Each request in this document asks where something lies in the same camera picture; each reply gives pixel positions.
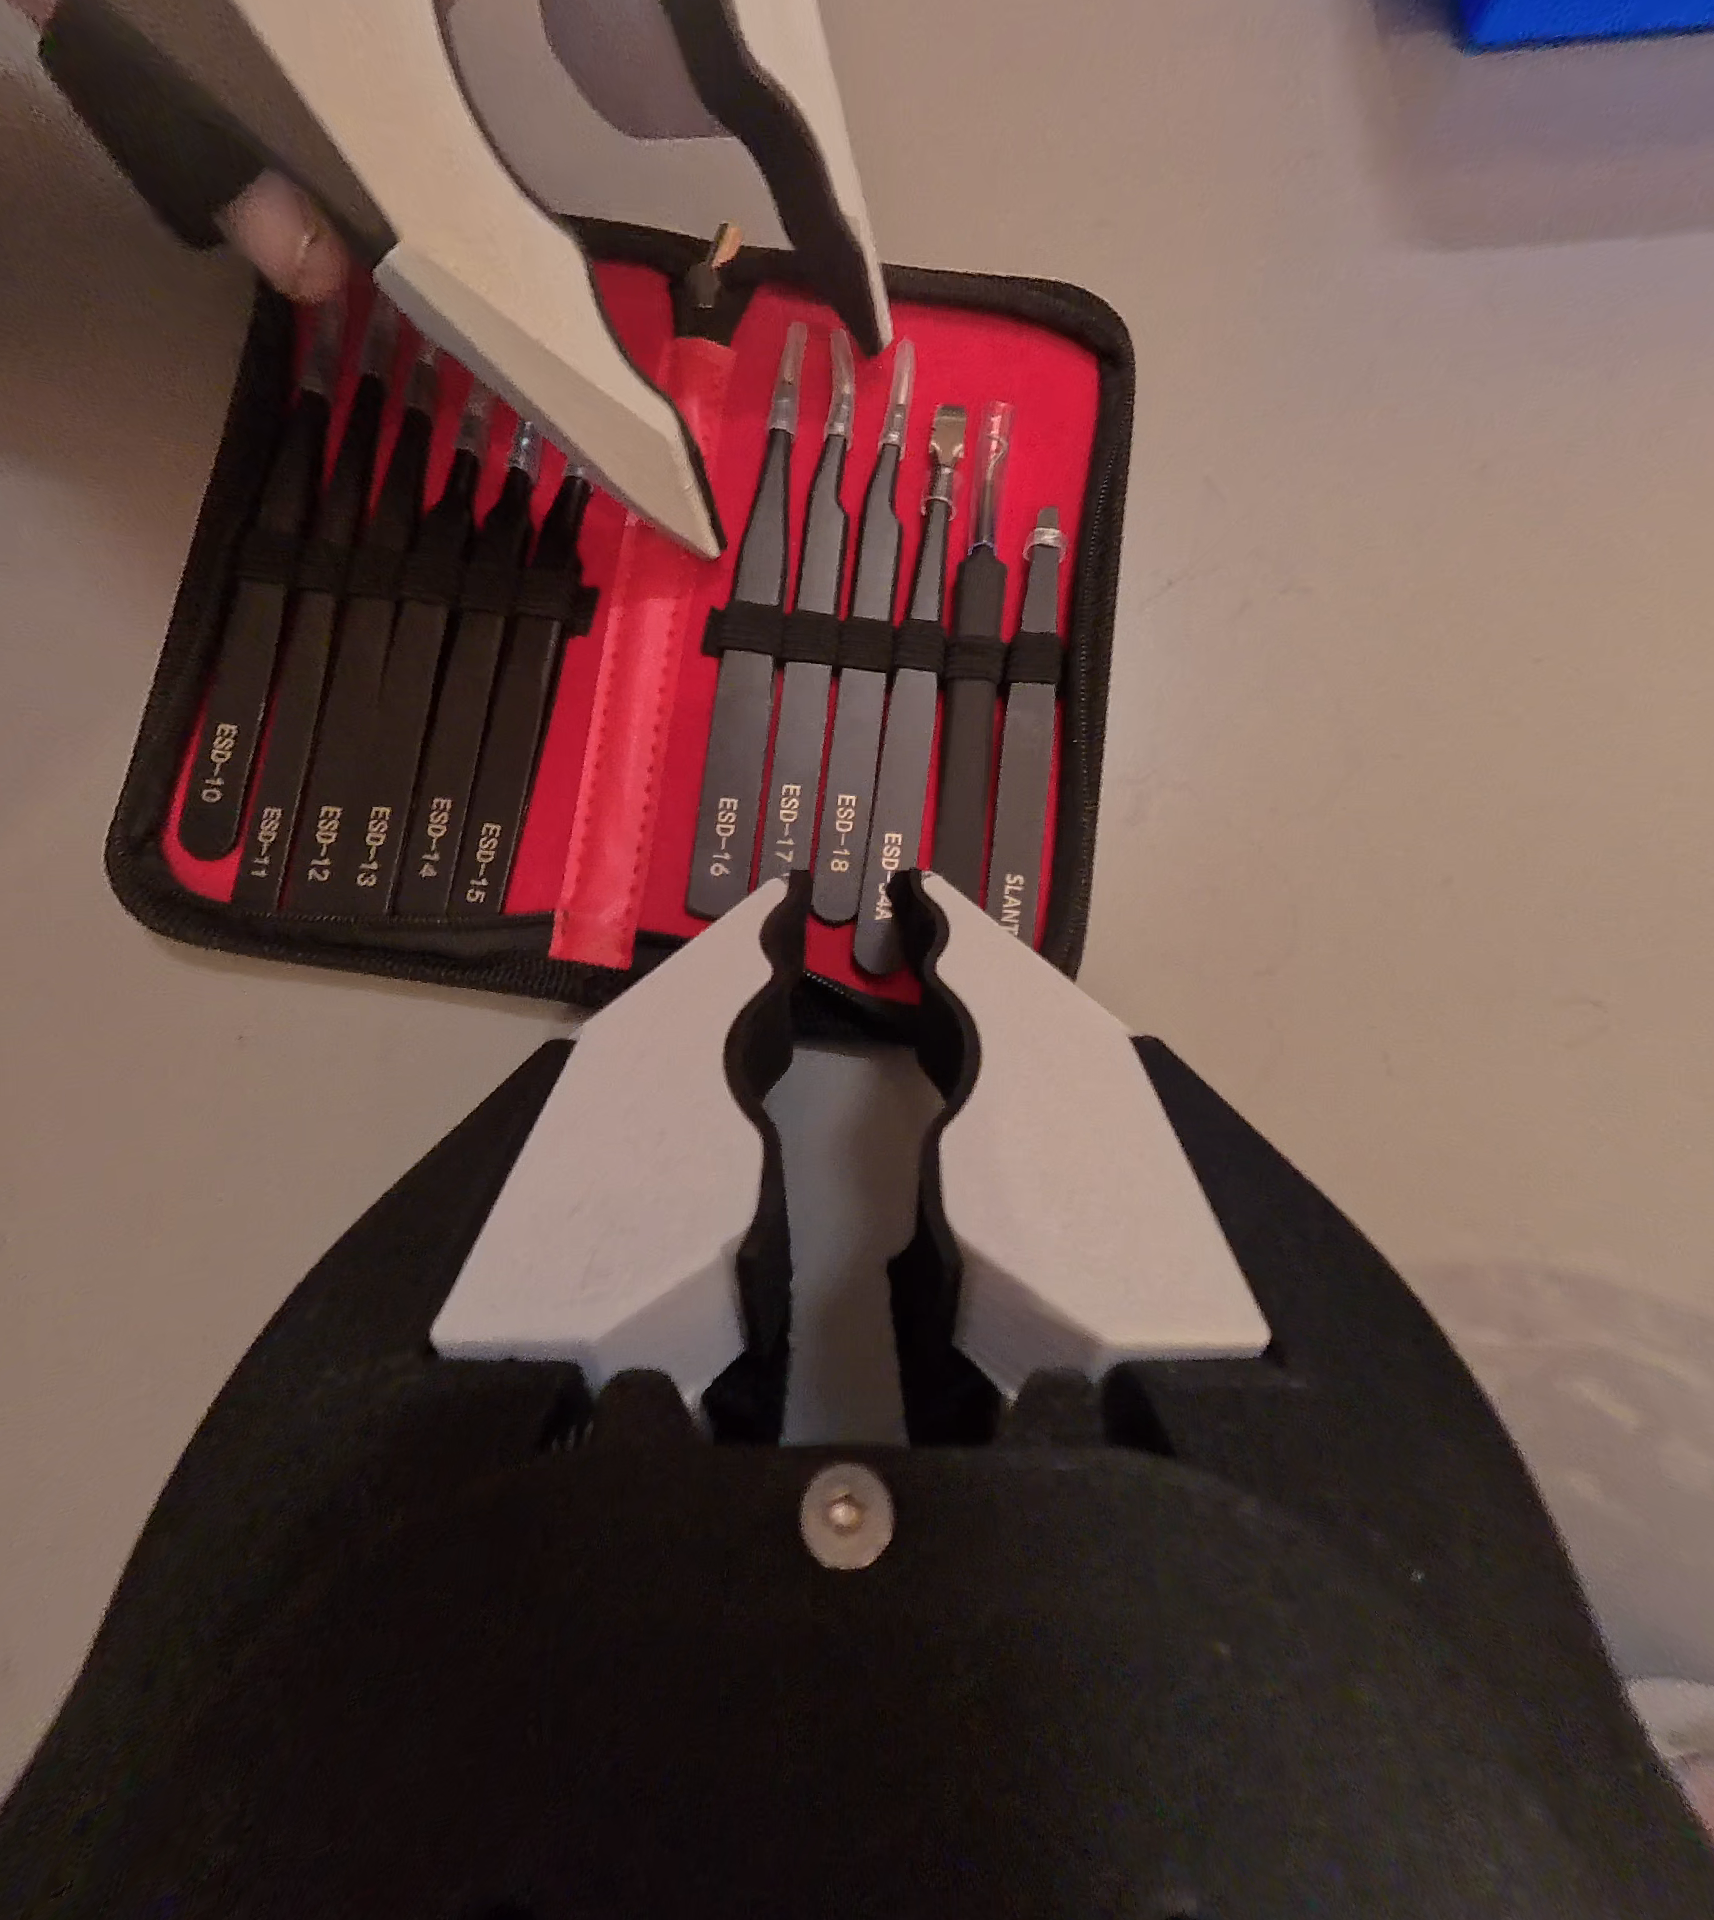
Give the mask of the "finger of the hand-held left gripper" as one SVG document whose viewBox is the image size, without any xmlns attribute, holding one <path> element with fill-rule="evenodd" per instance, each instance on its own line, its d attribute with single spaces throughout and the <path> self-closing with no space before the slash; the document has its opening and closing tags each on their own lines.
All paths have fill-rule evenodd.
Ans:
<svg viewBox="0 0 1714 1920">
<path fill-rule="evenodd" d="M 390 231 L 373 277 L 633 514 L 724 549 L 704 458 L 613 329 L 580 239 L 508 170 L 430 2 L 242 2 L 237 11 Z"/>
<path fill-rule="evenodd" d="M 700 105 L 750 156 L 797 280 L 860 350 L 894 340 L 871 205 L 818 2 L 667 2 Z"/>
</svg>

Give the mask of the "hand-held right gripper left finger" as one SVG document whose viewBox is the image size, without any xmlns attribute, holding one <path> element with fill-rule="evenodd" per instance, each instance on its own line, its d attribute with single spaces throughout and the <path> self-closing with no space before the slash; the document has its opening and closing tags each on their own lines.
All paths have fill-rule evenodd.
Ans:
<svg viewBox="0 0 1714 1920">
<path fill-rule="evenodd" d="M 556 1079 L 433 1323 L 451 1360 L 787 1392 L 793 1248 L 770 1093 L 806 884 L 775 877 L 556 1047 Z"/>
</svg>

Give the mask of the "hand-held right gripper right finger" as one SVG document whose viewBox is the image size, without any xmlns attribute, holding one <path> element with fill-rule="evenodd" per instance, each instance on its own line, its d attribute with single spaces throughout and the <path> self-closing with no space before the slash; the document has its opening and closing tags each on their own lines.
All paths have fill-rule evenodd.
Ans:
<svg viewBox="0 0 1714 1920">
<path fill-rule="evenodd" d="M 1133 1031 L 934 872 L 903 877 L 940 1111 L 903 1254 L 903 1356 L 989 1387 L 1242 1362 L 1270 1322 Z"/>
</svg>

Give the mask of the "black pointed tweezers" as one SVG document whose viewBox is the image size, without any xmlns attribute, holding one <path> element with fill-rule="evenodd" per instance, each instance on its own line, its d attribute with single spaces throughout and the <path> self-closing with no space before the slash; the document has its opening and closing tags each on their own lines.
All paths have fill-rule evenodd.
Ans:
<svg viewBox="0 0 1714 1920">
<path fill-rule="evenodd" d="M 864 494 L 858 551 L 844 612 L 839 702 L 825 771 L 813 889 L 813 911 L 829 926 L 853 923 L 862 902 L 896 643 L 894 612 L 904 544 L 896 489 L 908 440 L 917 366 L 917 344 L 912 340 L 896 344 L 892 385 Z"/>
</svg>

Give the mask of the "black flat-tip tweezers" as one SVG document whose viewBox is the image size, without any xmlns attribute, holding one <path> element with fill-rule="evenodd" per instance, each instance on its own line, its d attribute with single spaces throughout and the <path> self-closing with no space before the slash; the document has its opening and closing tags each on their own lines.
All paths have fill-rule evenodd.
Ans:
<svg viewBox="0 0 1714 1920">
<path fill-rule="evenodd" d="M 921 852 L 938 671 L 946 646 L 942 616 L 948 540 L 966 432 L 962 403 L 946 401 L 936 407 L 915 584 L 892 649 L 892 688 L 874 788 L 864 898 L 853 935 L 853 962 L 873 977 L 884 977 L 900 965 L 891 884 L 894 875 L 917 866 Z"/>
</svg>

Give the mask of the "person's left hand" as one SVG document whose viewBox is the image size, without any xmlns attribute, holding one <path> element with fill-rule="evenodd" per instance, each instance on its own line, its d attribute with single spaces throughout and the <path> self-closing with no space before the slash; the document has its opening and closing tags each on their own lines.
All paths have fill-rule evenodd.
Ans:
<svg viewBox="0 0 1714 1920">
<path fill-rule="evenodd" d="M 214 209 L 221 239 L 276 294 L 301 305 L 342 299 L 355 270 L 342 234 L 319 204 L 274 170 Z"/>
</svg>

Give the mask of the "clear maze ball toy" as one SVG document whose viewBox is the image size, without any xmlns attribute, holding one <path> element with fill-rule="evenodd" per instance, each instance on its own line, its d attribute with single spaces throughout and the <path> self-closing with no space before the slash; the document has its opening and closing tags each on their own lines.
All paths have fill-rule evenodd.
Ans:
<svg viewBox="0 0 1714 1920">
<path fill-rule="evenodd" d="M 1567 1265 L 1415 1285 L 1510 1429 L 1633 1705 L 1714 1842 L 1714 1318 Z"/>
</svg>

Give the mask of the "blue storage bin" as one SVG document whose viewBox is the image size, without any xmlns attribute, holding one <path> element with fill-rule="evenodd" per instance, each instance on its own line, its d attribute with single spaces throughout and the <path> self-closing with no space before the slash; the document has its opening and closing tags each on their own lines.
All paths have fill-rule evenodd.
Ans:
<svg viewBox="0 0 1714 1920">
<path fill-rule="evenodd" d="M 1469 50 L 1714 36 L 1714 2 L 1451 2 Z"/>
</svg>

